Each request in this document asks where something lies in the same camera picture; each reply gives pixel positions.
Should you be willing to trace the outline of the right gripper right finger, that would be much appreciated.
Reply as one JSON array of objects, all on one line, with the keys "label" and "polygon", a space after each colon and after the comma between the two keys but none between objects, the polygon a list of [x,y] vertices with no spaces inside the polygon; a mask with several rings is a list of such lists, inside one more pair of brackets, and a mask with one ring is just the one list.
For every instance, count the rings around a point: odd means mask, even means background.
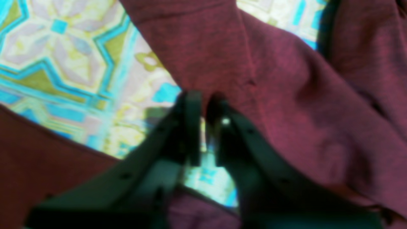
[{"label": "right gripper right finger", "polygon": [[237,190],[243,229],[382,229],[380,216],[314,183],[286,162],[222,95],[207,108],[216,164]]}]

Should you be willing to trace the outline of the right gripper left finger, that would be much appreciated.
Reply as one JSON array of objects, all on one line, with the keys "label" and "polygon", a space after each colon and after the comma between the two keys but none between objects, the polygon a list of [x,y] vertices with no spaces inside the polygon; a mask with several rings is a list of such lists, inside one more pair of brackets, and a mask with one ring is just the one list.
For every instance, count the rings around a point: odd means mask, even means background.
[{"label": "right gripper left finger", "polygon": [[29,229],[168,229],[183,166],[199,166],[202,95],[182,93],[168,115],[113,168],[29,213]]}]

